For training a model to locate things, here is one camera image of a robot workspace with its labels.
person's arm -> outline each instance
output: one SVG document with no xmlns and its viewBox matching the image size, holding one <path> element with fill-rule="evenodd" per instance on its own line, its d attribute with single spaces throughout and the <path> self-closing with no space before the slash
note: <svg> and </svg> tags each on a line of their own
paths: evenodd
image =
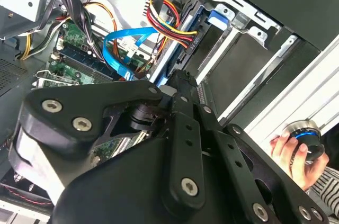
<svg viewBox="0 0 339 224">
<path fill-rule="evenodd" d="M 326 167 L 311 189 L 339 217 L 339 172 Z"/>
</svg>

green circuit board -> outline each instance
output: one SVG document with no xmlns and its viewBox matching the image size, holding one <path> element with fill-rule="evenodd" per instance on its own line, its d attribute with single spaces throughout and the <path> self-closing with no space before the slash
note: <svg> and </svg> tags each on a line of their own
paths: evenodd
<svg viewBox="0 0 339 224">
<path fill-rule="evenodd" d="M 63 35 L 64 43 L 69 43 L 72 46 L 79 48 L 84 52 L 89 51 L 90 47 L 87 44 L 86 36 L 84 36 L 84 34 L 79 30 L 79 28 L 75 24 L 66 22 L 63 25 L 63 29 L 61 30 L 61 33 Z M 108 43 L 107 48 L 108 50 L 113 50 L 113 44 Z M 125 58 L 127 53 L 128 52 L 126 50 L 119 48 L 119 55 L 120 57 L 122 57 L 122 59 Z M 132 57 L 131 63 L 136 68 L 140 68 L 144 63 L 146 63 L 146 60 L 140 56 L 134 55 Z"/>
<path fill-rule="evenodd" d="M 48 70 L 54 75 L 77 81 L 80 85 L 102 83 L 101 81 L 98 81 L 97 79 L 82 73 L 77 69 L 71 68 L 64 62 L 60 61 L 51 61 Z"/>
</svg>

screw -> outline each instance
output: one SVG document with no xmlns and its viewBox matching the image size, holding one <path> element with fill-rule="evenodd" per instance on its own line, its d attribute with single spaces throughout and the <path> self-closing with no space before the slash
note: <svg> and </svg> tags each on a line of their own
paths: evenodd
<svg viewBox="0 0 339 224">
<path fill-rule="evenodd" d="M 259 219 L 261 219 L 264 222 L 267 222 L 269 220 L 269 216 L 265 210 L 265 208 L 262 207 L 261 204 L 254 203 L 253 204 L 253 211 L 255 215 L 258 216 Z"/>
<path fill-rule="evenodd" d="M 320 220 L 320 221 L 324 220 L 323 217 L 320 215 L 320 213 L 316 209 L 311 208 L 311 210 L 314 213 L 314 215 L 318 218 L 318 220 Z"/>
<path fill-rule="evenodd" d="M 50 113 L 58 113 L 63 109 L 62 104 L 55 100 L 45 100 L 41 105 L 44 110 Z"/>
<path fill-rule="evenodd" d="M 73 127 L 78 131 L 89 131 L 92 128 L 92 123 L 89 119 L 78 117 L 73 120 Z"/>
<path fill-rule="evenodd" d="M 211 110 L 208 106 L 204 106 L 203 109 L 204 109 L 207 113 L 212 113 L 212 110 Z"/>
<path fill-rule="evenodd" d="M 309 214 L 309 212 L 302 206 L 299 206 L 299 212 L 301 213 L 301 215 L 307 219 L 307 220 L 311 220 L 311 215 Z"/>
<path fill-rule="evenodd" d="M 155 89 L 152 88 L 152 87 L 150 87 L 148 90 L 149 90 L 151 93 L 158 93 L 157 90 L 155 90 Z"/>
<path fill-rule="evenodd" d="M 198 186 L 192 179 L 189 179 L 189 178 L 182 179 L 181 188 L 189 196 L 196 196 L 198 194 Z"/>
<path fill-rule="evenodd" d="M 237 133 L 237 134 L 240 134 L 240 133 L 241 133 L 241 131 L 240 131 L 237 127 L 235 127 L 235 126 L 233 126 L 233 130 L 234 130 L 234 132 Z"/>
</svg>

ventilation grille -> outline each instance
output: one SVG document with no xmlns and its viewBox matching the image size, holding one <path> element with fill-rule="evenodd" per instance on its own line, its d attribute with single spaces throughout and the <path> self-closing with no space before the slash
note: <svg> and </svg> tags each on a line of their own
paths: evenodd
<svg viewBox="0 0 339 224">
<path fill-rule="evenodd" d="M 199 96 L 199 100 L 200 100 L 200 103 L 201 104 L 206 104 L 206 101 L 205 101 L 205 97 L 204 97 L 204 94 L 203 94 L 203 88 L 202 88 L 202 85 L 198 85 L 198 96 Z"/>
<path fill-rule="evenodd" d="M 27 70 L 0 58 L 0 90 L 17 81 Z"/>
</svg>

red wire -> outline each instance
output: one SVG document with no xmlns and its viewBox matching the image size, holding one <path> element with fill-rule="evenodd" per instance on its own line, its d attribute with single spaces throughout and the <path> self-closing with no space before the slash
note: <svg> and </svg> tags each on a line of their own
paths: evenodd
<svg viewBox="0 0 339 224">
<path fill-rule="evenodd" d="M 160 28 L 163 32 L 167 33 L 167 35 L 174 37 L 176 39 L 184 39 L 184 40 L 188 40 L 188 41 L 192 41 L 193 38 L 192 37 L 187 37 L 187 36 L 182 36 L 182 35 L 178 35 L 174 32 L 170 32 L 169 30 L 167 30 L 166 28 L 164 28 L 163 25 L 161 25 L 159 22 L 155 21 L 154 18 L 152 18 L 150 16 L 150 10 L 148 9 L 147 11 L 147 19 L 151 20 L 153 22 L 153 24 L 155 24 L 158 28 Z"/>
<path fill-rule="evenodd" d="M 167 5 L 169 8 L 171 8 L 172 12 L 174 13 L 175 17 L 176 17 L 176 23 L 175 23 L 175 27 L 177 28 L 180 24 L 180 16 L 178 11 L 176 10 L 176 8 L 169 3 L 168 1 L 164 0 L 165 5 Z"/>
<path fill-rule="evenodd" d="M 38 201 L 33 201 L 33 200 L 30 200 L 30 199 L 28 199 L 28 198 L 26 198 L 26 197 L 24 197 L 24 196 L 22 196 L 22 195 L 20 195 L 20 194 L 17 194 L 17 193 L 15 193 L 13 190 L 11 190 L 10 188 L 7 188 L 7 187 L 5 187 L 5 189 L 7 189 L 9 192 L 11 192 L 13 195 L 15 195 L 15 196 L 18 196 L 18 197 L 20 197 L 20 198 L 22 198 L 22 199 L 24 199 L 24 200 L 26 200 L 26 201 L 28 201 L 28 202 L 30 202 L 30 203 L 33 203 L 33 204 L 39 204 L 39 205 L 49 205 L 49 204 L 52 204 L 51 202 L 49 202 L 49 203 L 42 203 L 42 202 L 38 202 Z"/>
<path fill-rule="evenodd" d="M 184 43 L 184 42 L 182 42 L 180 39 L 177 39 L 177 37 L 173 37 L 171 34 L 168 34 L 168 33 L 166 33 L 166 32 L 164 32 L 164 31 L 162 31 L 161 29 L 158 29 L 157 28 L 157 26 L 156 26 L 156 24 L 155 24 L 155 22 L 154 22 L 154 19 L 152 19 L 151 18 L 151 16 L 150 16 L 150 14 L 149 14 L 149 11 L 147 12 L 147 19 L 148 19 L 148 21 L 150 22 L 150 24 L 152 25 L 152 27 L 154 28 L 154 29 L 157 29 L 161 34 L 163 34 L 163 35 L 166 35 L 166 36 L 170 36 L 171 38 L 173 38 L 173 39 L 175 39 L 176 41 L 178 41 L 181 45 L 183 45 L 185 48 L 188 48 L 188 46 Z"/>
</svg>

